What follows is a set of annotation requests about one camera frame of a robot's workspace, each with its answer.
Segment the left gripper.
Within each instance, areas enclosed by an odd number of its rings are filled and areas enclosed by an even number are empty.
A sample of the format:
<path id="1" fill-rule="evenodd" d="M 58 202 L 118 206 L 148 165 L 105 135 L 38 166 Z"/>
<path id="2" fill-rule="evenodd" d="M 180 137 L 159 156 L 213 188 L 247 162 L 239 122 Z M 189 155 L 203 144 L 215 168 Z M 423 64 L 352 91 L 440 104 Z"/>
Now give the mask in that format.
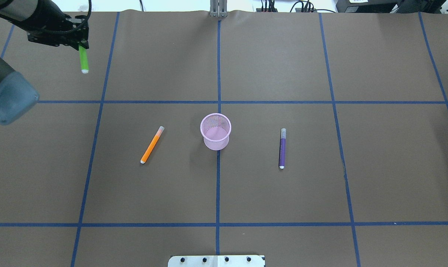
<path id="1" fill-rule="evenodd" d="M 27 31 L 27 40 L 30 42 L 51 47 L 63 45 L 78 50 L 89 49 L 88 36 L 89 26 L 87 17 L 65 17 L 56 29 L 44 27 L 41 31 Z"/>

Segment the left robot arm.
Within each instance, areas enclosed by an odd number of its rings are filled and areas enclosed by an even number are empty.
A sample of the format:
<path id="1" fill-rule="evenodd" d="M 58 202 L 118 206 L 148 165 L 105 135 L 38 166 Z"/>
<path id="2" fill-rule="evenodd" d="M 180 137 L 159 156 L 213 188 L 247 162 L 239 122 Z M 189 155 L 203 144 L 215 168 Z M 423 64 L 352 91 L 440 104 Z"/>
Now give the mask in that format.
<path id="1" fill-rule="evenodd" d="M 0 18 L 23 29 L 28 41 L 77 51 L 89 48 L 91 13 L 91 1 L 86 15 L 71 17 L 51 0 L 0 0 Z M 13 123 L 39 98 L 31 83 L 0 57 L 0 125 Z"/>

